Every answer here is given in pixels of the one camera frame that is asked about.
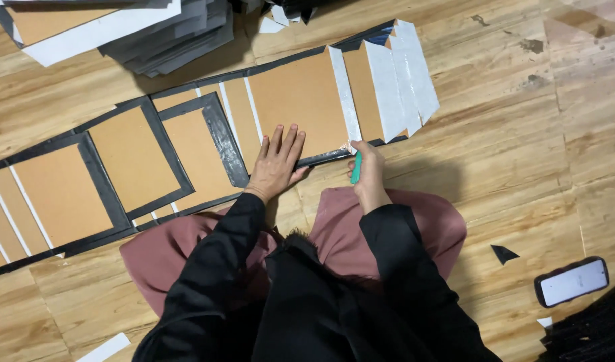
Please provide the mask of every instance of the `pink skirt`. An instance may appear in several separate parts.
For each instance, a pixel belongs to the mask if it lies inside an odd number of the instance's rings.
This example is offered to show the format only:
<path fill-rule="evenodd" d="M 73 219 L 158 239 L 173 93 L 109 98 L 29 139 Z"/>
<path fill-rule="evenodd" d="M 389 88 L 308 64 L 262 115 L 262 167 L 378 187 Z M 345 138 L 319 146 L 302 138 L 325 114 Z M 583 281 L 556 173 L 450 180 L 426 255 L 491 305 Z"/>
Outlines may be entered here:
<path fill-rule="evenodd" d="M 440 275 L 447 279 L 466 238 L 462 216 L 450 202 L 433 194 L 386 191 L 392 202 L 412 208 L 424 248 Z M 209 235 L 227 211 L 175 218 L 144 231 L 119 248 L 129 275 L 158 316 L 162 315 L 167 291 L 180 275 L 198 240 Z M 353 188 L 326 189 L 321 193 L 317 217 L 308 238 L 316 245 L 321 263 L 335 275 L 365 282 L 379 281 L 375 257 L 359 227 L 362 216 Z M 242 292 L 230 299 L 230 308 L 267 296 L 270 283 L 265 272 L 265 257 L 274 251 L 279 238 L 273 231 L 261 231 L 239 279 Z"/>

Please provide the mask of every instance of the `green utility knife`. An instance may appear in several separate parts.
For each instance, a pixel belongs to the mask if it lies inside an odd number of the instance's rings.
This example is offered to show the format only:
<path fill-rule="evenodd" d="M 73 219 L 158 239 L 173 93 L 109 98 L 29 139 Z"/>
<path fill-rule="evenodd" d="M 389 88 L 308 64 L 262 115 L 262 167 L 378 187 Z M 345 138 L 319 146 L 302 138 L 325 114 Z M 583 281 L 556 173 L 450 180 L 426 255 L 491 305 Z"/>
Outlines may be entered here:
<path fill-rule="evenodd" d="M 356 152 L 356 158 L 354 159 L 354 169 L 352 170 L 352 177 L 350 178 L 351 184 L 356 184 L 359 182 L 359 177 L 361 176 L 361 152 Z"/>

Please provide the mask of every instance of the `woman's right hand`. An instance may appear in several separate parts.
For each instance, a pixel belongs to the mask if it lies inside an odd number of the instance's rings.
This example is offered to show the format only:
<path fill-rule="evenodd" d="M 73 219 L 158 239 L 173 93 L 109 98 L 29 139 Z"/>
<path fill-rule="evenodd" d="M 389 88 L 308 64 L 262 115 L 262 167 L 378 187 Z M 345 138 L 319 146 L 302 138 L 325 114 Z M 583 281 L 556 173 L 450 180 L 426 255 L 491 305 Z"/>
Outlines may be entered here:
<path fill-rule="evenodd" d="M 384 205 L 392 203 L 384 189 L 384 156 L 365 141 L 352 141 L 352 147 L 361 152 L 361 173 L 359 182 L 354 185 L 354 193 L 359 198 L 364 215 Z M 355 162 L 348 162 L 348 168 L 354 169 Z"/>

